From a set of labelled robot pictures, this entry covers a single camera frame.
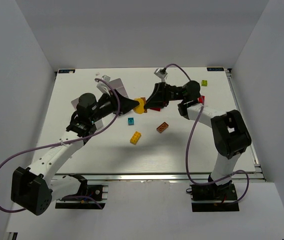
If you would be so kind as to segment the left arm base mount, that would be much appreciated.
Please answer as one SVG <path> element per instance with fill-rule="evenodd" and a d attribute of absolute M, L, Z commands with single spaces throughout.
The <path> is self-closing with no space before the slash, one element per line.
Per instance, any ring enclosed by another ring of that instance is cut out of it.
<path fill-rule="evenodd" d="M 108 186 L 88 182 L 80 174 L 69 174 L 51 180 L 49 189 L 56 209 L 101 210 L 106 204 Z"/>

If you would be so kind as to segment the yellow long lego brick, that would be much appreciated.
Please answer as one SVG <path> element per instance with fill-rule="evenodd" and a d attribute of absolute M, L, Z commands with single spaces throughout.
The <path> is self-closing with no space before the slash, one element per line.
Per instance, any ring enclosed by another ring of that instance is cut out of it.
<path fill-rule="evenodd" d="M 140 132 L 138 132 L 138 131 L 134 132 L 134 134 L 130 138 L 130 143 L 133 144 L 133 145 L 136 145 L 137 142 L 139 141 L 140 137 L 141 137 Z"/>

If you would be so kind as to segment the brown long lego brick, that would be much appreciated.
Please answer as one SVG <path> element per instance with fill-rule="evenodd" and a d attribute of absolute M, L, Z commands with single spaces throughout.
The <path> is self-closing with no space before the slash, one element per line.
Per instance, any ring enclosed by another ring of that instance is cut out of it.
<path fill-rule="evenodd" d="M 160 126 L 156 128 L 159 133 L 164 132 L 169 127 L 168 123 L 163 122 Z"/>

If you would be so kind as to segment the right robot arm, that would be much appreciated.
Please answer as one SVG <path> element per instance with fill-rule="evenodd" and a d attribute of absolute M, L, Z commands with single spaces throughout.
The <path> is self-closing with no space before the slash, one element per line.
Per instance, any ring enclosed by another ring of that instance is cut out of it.
<path fill-rule="evenodd" d="M 220 188 L 230 185 L 236 162 L 251 145 L 251 137 L 241 113 L 237 110 L 218 111 L 204 106 L 200 84 L 194 80 L 183 86 L 156 83 L 144 107 L 162 109 L 170 101 L 180 102 L 178 111 L 185 119 L 212 129 L 217 159 L 207 184 Z"/>

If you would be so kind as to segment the red long lego brick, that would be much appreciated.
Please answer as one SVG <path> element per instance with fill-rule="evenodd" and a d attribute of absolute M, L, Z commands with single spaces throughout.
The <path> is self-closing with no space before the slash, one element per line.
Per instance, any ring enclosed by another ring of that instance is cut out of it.
<path fill-rule="evenodd" d="M 160 112 L 161 108 L 159 108 L 159 107 L 151 107 L 151 108 L 149 108 L 149 110 Z"/>

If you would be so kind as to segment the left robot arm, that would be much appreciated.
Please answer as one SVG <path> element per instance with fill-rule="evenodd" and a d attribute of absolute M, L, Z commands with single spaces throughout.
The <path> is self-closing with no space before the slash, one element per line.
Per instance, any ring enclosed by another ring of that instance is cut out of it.
<path fill-rule="evenodd" d="M 27 168 L 18 167 L 14 171 L 12 201 L 39 216 L 52 201 L 88 199 L 90 193 L 83 176 L 69 174 L 59 180 L 53 180 L 53 177 L 96 132 L 97 121 L 112 113 L 125 114 L 138 105 L 138 101 L 117 91 L 114 94 L 104 93 L 100 99 L 92 93 L 81 95 L 59 144 Z"/>

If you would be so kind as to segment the yellow curved lego brick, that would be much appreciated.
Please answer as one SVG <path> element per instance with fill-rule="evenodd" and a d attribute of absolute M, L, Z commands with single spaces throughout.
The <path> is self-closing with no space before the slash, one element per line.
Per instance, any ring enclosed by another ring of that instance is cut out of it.
<path fill-rule="evenodd" d="M 136 114 L 147 113 L 147 110 L 145 109 L 146 100 L 145 100 L 144 97 L 135 98 L 134 101 L 137 101 L 137 102 L 138 102 L 138 105 L 133 108 L 133 111 L 134 111 Z"/>

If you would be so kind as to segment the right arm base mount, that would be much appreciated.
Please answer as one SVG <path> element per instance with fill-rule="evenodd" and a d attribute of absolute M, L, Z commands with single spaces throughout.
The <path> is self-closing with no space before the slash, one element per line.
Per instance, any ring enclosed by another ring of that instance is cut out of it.
<path fill-rule="evenodd" d="M 186 193 L 191 196 L 194 213 L 238 212 L 237 192 L 234 184 L 215 189 L 213 185 L 190 185 Z"/>

